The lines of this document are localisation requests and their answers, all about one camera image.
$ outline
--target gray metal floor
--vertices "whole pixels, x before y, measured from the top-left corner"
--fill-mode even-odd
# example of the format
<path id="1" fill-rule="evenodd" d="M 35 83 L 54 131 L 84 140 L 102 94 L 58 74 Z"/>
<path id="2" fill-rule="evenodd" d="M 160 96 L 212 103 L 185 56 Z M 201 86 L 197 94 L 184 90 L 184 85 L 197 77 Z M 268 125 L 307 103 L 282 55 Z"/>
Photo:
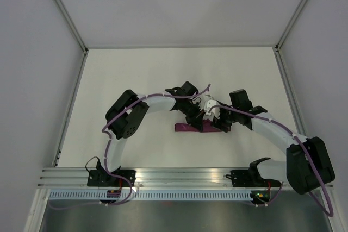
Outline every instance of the gray metal floor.
<path id="1" fill-rule="evenodd" d="M 69 206 L 81 200 L 54 200 Z M 49 207 L 44 232 L 56 231 L 331 231 L 327 217 L 308 195 L 283 191 L 267 208 L 241 202 L 133 201 L 120 206 L 84 206 L 71 210 Z"/>

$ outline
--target metal base plate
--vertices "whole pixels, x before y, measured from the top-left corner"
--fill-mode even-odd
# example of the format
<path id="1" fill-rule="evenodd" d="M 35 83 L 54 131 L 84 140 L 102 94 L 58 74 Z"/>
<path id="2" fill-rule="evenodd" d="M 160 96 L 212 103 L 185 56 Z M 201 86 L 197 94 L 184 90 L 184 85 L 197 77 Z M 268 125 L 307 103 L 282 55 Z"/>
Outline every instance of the metal base plate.
<path id="1" fill-rule="evenodd" d="M 272 179 L 260 181 L 260 185 L 256 186 L 248 170 L 233 170 L 230 173 L 233 187 L 268 187 L 267 181 L 271 183 L 271 187 L 281 186 L 279 181 Z"/>

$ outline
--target white wall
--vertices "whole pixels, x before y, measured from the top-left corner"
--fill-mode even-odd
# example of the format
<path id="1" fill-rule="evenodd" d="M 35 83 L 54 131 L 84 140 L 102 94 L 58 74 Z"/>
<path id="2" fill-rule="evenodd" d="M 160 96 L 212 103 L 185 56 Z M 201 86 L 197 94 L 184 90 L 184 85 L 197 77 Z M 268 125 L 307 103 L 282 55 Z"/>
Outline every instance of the white wall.
<path id="1" fill-rule="evenodd" d="M 348 1 L 310 0 L 283 47 L 310 135 L 327 145 L 348 216 Z"/>
<path id="2" fill-rule="evenodd" d="M 52 0 L 0 0 L 0 230 L 22 231 L 82 51 Z"/>
<path id="3" fill-rule="evenodd" d="M 300 0 L 63 0 L 93 47 L 274 45 Z"/>

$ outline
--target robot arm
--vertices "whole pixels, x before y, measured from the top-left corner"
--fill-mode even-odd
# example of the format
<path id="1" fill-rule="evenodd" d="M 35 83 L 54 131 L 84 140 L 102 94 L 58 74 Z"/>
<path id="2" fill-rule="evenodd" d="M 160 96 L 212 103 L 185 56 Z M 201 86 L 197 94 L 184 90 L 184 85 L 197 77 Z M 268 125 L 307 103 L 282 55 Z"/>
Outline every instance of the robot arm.
<path id="1" fill-rule="evenodd" d="M 203 128 L 202 120 L 204 114 L 201 113 L 199 104 L 194 104 L 190 99 L 175 99 L 164 96 L 192 96 L 198 93 L 197 88 L 187 81 L 182 87 L 167 89 L 161 93 L 163 96 L 148 97 L 141 101 L 109 126 L 113 137 L 107 156 L 108 170 L 110 172 L 120 168 L 121 156 L 127 139 L 136 132 L 146 114 L 157 111 L 180 110 L 182 113 L 186 114 L 186 120 L 192 124 L 192 126 L 198 129 Z M 107 121 L 110 122 L 124 108 L 144 96 L 146 95 L 137 95 L 132 90 L 125 91 L 106 113 L 105 117 Z M 104 162 L 101 162 L 101 165 L 105 169 Z"/>
<path id="2" fill-rule="evenodd" d="M 167 89 L 163 94 L 165 93 L 170 93 L 176 97 L 192 96 L 198 93 L 198 90 L 189 82 L 186 82 L 182 87 Z M 126 141 L 136 132 L 147 113 L 179 110 L 186 115 L 187 124 L 199 131 L 203 131 L 204 117 L 213 117 L 211 126 L 216 129 L 228 132 L 232 123 L 239 122 L 275 144 L 286 155 L 287 161 L 274 161 L 270 158 L 263 158 L 250 163 L 249 173 L 255 186 L 258 186 L 261 180 L 274 179 L 289 183 L 299 194 L 304 194 L 319 187 L 320 184 L 308 164 L 308 159 L 299 144 L 294 140 L 294 137 L 280 126 L 272 123 L 271 120 L 267 121 L 267 119 L 272 119 L 273 117 L 261 106 L 253 107 L 245 90 L 232 92 L 229 96 L 233 108 L 237 109 L 238 112 L 229 110 L 231 107 L 214 100 L 211 96 L 202 97 L 201 102 L 204 105 L 200 105 L 201 102 L 193 103 L 188 98 L 177 99 L 165 97 L 164 95 L 162 97 L 148 97 L 138 102 L 131 110 L 122 114 L 108 127 L 113 132 L 113 144 L 108 152 L 109 171 L 117 171 L 120 167 L 121 155 Z M 142 97 L 144 95 L 137 95 L 132 90 L 125 91 L 107 112 L 105 116 L 107 121 L 110 122 L 126 107 Z M 254 118 L 254 115 L 261 116 L 266 120 Z M 309 139 L 300 134 L 296 134 L 296 136 L 310 152 L 310 156 L 324 183 L 333 181 L 334 172 L 324 142 L 317 137 Z"/>
<path id="3" fill-rule="evenodd" d="M 145 95 L 137 95 L 138 98 L 144 97 Z M 157 112 L 157 111 L 170 111 L 173 106 L 175 105 L 175 99 L 171 97 L 151 97 L 146 100 L 144 100 L 144 103 L 142 106 L 144 108 L 148 108 L 146 111 L 146 114 L 150 114 L 152 112 Z M 118 168 L 121 167 L 121 156 L 123 149 L 125 148 L 126 142 L 128 140 L 127 136 L 129 136 L 129 133 L 132 132 L 132 134 L 135 133 L 136 131 L 135 126 L 132 126 L 124 133 L 123 136 L 125 137 L 119 137 L 117 138 L 114 131 L 111 132 L 112 135 L 112 141 L 111 145 L 109 147 L 108 151 L 108 170 L 110 172 L 116 171 Z"/>
<path id="4" fill-rule="evenodd" d="M 256 185 L 269 179 L 283 181 L 289 183 L 299 194 L 320 186 L 303 149 L 294 136 L 308 151 L 324 184 L 334 180 L 335 175 L 323 140 L 318 137 L 310 139 L 286 127 L 287 130 L 285 130 L 284 126 L 275 121 L 267 110 L 261 106 L 253 107 L 245 90 L 232 92 L 229 96 L 233 110 L 231 111 L 232 108 L 229 106 L 219 106 L 220 110 L 215 112 L 213 124 L 217 127 L 222 126 L 224 130 L 226 126 L 239 122 L 267 138 L 287 157 L 286 162 L 262 158 L 250 163 L 249 174 Z M 214 104 L 220 103 L 208 102 L 210 104 L 204 106 L 206 111 L 212 111 Z"/>

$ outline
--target white floor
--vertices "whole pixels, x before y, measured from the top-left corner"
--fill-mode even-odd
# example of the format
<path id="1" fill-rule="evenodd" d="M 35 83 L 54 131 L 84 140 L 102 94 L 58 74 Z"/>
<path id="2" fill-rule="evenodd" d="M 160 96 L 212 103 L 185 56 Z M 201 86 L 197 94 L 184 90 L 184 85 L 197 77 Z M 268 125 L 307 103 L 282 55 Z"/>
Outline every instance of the white floor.
<path id="1" fill-rule="evenodd" d="M 154 93 L 186 80 L 230 104 L 229 93 L 245 89 L 253 105 L 295 129 L 290 106 L 271 48 L 163 48 L 90 50 L 59 167 L 82 167 L 103 156 L 105 113 L 126 89 Z M 184 122 L 178 111 L 145 117 L 128 140 L 123 167 L 247 167 L 262 157 L 285 159 L 268 140 L 239 124 L 225 133 L 175 133 Z"/>

